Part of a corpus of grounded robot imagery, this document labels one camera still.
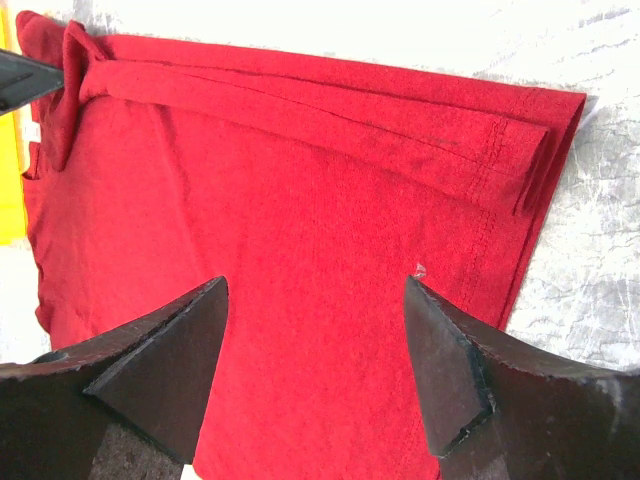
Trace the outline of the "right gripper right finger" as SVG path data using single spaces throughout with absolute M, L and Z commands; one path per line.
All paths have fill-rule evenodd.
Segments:
M 429 452 L 444 479 L 635 479 L 639 374 L 533 347 L 416 279 L 404 294 Z

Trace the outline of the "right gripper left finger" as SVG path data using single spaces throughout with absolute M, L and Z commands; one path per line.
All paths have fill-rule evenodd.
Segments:
M 214 278 L 90 340 L 1 368 L 5 479 L 177 479 L 192 463 L 228 317 Z

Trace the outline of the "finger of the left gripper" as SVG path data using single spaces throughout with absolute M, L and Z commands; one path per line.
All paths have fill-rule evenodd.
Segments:
M 64 73 L 61 69 L 4 49 L 0 53 L 0 75 L 2 115 L 18 110 L 64 86 Z

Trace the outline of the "yellow plastic tray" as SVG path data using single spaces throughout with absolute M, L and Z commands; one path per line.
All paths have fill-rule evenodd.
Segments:
M 27 230 L 18 146 L 15 114 L 3 114 L 0 141 L 2 246 L 24 238 Z

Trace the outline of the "red t shirt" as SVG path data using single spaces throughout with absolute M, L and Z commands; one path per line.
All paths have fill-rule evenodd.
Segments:
M 201 477 L 437 478 L 406 278 L 506 324 L 585 95 L 31 11 L 16 29 L 64 73 L 23 180 L 52 345 L 224 276 Z

